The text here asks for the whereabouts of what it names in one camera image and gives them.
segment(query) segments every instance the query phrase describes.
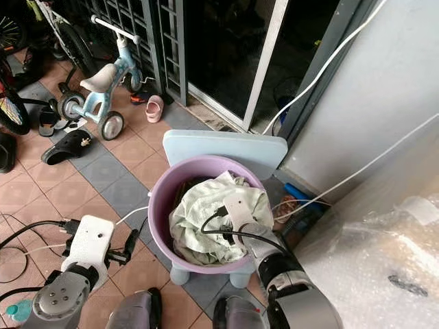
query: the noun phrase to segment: towel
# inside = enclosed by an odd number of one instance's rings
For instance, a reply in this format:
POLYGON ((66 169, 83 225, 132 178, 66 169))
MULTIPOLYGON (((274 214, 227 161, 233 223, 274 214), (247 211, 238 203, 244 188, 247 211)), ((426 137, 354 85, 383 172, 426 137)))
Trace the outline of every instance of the towel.
MULTIPOLYGON (((249 187, 243 177, 234 178, 225 171, 217 178, 189 189, 178 207, 169 215, 169 229, 177 254, 196 265, 223 265, 246 255, 245 249, 230 244, 223 234, 201 232, 202 224, 224 205, 224 198, 233 193, 242 195, 256 221, 269 228, 273 227, 267 193, 261 188, 249 187)), ((229 215, 212 219, 205 230, 225 228, 233 228, 229 215)))

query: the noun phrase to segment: children's tricycle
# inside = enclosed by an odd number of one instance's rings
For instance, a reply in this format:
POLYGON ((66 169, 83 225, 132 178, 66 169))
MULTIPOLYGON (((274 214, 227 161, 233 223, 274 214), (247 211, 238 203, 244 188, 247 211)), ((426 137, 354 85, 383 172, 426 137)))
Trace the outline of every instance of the children's tricycle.
POLYGON ((140 37, 112 26, 95 15, 91 17, 91 21, 116 32, 119 58, 114 64, 105 65, 94 76, 80 82, 80 86, 91 91, 86 99, 80 93, 66 91, 58 102, 58 113, 67 120, 76 120, 81 116, 92 119, 97 123, 100 136, 111 141, 118 137, 124 125, 122 114, 110 111, 113 91, 123 78, 125 86, 131 93, 139 91, 142 83, 141 71, 131 57, 125 37, 136 45, 140 43, 140 37))

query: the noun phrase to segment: water bottle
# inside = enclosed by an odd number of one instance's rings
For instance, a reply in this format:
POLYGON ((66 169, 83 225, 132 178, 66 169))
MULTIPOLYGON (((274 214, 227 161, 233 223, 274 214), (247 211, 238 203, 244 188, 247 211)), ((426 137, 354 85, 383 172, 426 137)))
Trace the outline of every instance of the water bottle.
POLYGON ((23 323, 30 316, 32 311, 31 300, 21 300, 15 305, 8 306, 6 314, 16 322, 23 323))

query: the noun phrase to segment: stool leg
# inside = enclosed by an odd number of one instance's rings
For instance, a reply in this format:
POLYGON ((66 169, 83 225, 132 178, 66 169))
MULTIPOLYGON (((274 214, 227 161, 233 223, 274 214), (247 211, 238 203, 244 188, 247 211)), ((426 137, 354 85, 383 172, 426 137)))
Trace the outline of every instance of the stool leg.
POLYGON ((230 273, 230 282, 235 288, 244 289, 250 281, 251 273, 230 273))
POLYGON ((190 272, 178 269, 173 264, 170 273, 171 281, 178 286, 184 285, 189 280, 189 274, 190 272))

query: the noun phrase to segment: bike seat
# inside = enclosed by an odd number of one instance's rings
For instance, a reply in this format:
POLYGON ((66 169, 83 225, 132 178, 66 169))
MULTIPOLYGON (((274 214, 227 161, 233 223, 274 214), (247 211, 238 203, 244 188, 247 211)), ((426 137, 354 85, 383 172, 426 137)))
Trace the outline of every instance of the bike seat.
POLYGON ((80 86, 96 93, 105 93, 116 77, 117 67, 113 63, 107 64, 94 76, 82 80, 80 86))

